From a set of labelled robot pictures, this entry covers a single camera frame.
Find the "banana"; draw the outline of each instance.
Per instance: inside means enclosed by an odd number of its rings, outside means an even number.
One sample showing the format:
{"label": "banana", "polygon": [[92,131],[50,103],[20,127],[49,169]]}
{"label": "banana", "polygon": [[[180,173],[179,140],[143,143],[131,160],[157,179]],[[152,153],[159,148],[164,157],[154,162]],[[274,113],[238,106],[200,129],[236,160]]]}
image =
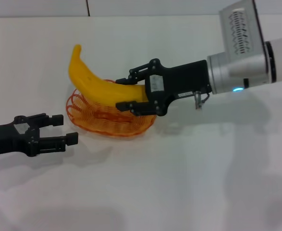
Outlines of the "banana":
{"label": "banana", "polygon": [[72,83],[87,99],[112,107],[120,102],[148,102],[144,85],[121,85],[102,80],[82,62],[80,53],[81,45],[75,45],[68,72]]}

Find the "white wall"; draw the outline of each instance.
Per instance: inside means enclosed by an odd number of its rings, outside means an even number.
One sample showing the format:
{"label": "white wall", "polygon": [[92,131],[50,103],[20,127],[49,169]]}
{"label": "white wall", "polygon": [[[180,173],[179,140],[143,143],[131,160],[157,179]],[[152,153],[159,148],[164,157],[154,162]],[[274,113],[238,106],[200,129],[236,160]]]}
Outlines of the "white wall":
{"label": "white wall", "polygon": [[0,0],[0,17],[87,16],[86,0]]}
{"label": "white wall", "polygon": [[[238,0],[89,0],[91,16],[217,14]],[[260,13],[282,13],[282,0],[256,0]]]}

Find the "blue led light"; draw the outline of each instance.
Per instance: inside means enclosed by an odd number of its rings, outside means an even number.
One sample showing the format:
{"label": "blue led light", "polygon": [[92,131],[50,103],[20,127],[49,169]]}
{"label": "blue led light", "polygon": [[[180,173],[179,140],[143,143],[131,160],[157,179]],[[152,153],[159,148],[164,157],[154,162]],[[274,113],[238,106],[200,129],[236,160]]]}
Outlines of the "blue led light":
{"label": "blue led light", "polygon": [[242,91],[244,88],[235,88],[234,90],[233,90],[233,92],[236,92],[236,91]]}

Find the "yellow banana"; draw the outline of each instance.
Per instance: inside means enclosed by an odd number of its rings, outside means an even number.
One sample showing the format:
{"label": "yellow banana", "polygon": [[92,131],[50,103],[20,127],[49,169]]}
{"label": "yellow banana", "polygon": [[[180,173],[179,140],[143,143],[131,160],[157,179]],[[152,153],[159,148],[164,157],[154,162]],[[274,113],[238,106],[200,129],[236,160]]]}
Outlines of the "yellow banana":
{"label": "yellow banana", "polygon": [[69,65],[69,76],[75,87],[88,99],[115,107],[120,102],[147,102],[144,85],[121,85],[94,75],[80,59],[81,46],[75,45]]}

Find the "wire basket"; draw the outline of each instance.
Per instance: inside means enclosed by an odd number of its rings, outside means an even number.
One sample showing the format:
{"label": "wire basket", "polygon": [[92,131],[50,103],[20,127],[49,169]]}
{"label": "wire basket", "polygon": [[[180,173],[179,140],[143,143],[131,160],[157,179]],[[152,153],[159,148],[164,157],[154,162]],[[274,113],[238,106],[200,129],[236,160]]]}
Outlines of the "wire basket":
{"label": "wire basket", "polygon": [[66,112],[74,125],[112,137],[140,135],[150,128],[156,119],[156,115],[135,116],[130,112],[120,112],[116,107],[93,102],[86,99],[77,89],[67,100]]}

